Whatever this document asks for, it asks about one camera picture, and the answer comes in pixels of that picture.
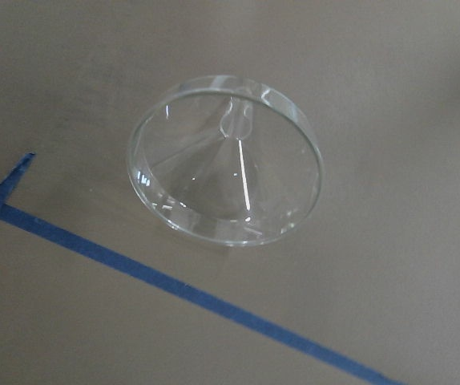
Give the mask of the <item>clear glass funnel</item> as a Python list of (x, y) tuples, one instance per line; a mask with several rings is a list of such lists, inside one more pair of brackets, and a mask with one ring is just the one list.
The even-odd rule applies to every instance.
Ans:
[(225, 246), (274, 242), (300, 227), (321, 195), (313, 126), (286, 95), (234, 75), (166, 91), (132, 132), (127, 172), (163, 223)]

